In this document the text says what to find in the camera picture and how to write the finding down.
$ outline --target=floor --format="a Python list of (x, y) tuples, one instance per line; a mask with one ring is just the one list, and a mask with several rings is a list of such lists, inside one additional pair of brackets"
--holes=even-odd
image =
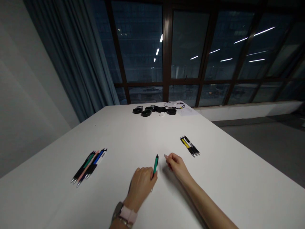
[(305, 188), (303, 116), (286, 114), (213, 123)]

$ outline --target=black cable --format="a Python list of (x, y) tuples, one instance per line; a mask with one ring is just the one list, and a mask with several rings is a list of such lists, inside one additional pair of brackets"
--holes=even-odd
[[(169, 107), (169, 106), (167, 106), (166, 104), (178, 105), (179, 107), (176, 107), (176, 106), (171, 106), (171, 107)], [(185, 104), (182, 103), (182, 102), (171, 101), (171, 102), (166, 102), (166, 103), (164, 103), (163, 106), (168, 107), (168, 108), (173, 108), (173, 109), (182, 109), (182, 108), (185, 107)]]

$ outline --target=black tape roll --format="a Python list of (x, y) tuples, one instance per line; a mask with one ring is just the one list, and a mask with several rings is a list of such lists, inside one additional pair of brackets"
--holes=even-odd
[(141, 115), (142, 115), (143, 117), (148, 117), (148, 116), (150, 116), (151, 113), (152, 113), (152, 112), (151, 112), (150, 110), (145, 110), (145, 111), (142, 111), (142, 112), (141, 112)]
[(165, 107), (158, 107), (158, 106), (155, 106), (154, 109), (155, 109), (155, 111), (157, 111), (158, 113), (166, 112), (166, 108), (165, 108)]
[(166, 113), (168, 113), (169, 115), (175, 115), (177, 114), (177, 110), (176, 109), (166, 109)]
[(141, 108), (135, 108), (135, 109), (133, 109), (133, 113), (134, 114), (139, 114), (139, 113), (141, 113), (142, 112), (142, 109)]
[(149, 111), (153, 112), (153, 107), (146, 107), (145, 110), (149, 110)]

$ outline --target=curtain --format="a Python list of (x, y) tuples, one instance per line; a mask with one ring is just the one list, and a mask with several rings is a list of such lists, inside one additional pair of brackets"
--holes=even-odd
[(119, 105), (86, 0), (24, 0), (80, 122)]

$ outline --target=yellow pen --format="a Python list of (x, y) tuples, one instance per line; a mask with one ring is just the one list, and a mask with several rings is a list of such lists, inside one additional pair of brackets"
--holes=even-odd
[(182, 143), (187, 147), (188, 151), (190, 151), (191, 155), (193, 157), (195, 157), (194, 153), (192, 152), (192, 150), (190, 149), (190, 147), (188, 146), (188, 144), (184, 141), (183, 138), (180, 138), (180, 140), (182, 141)]

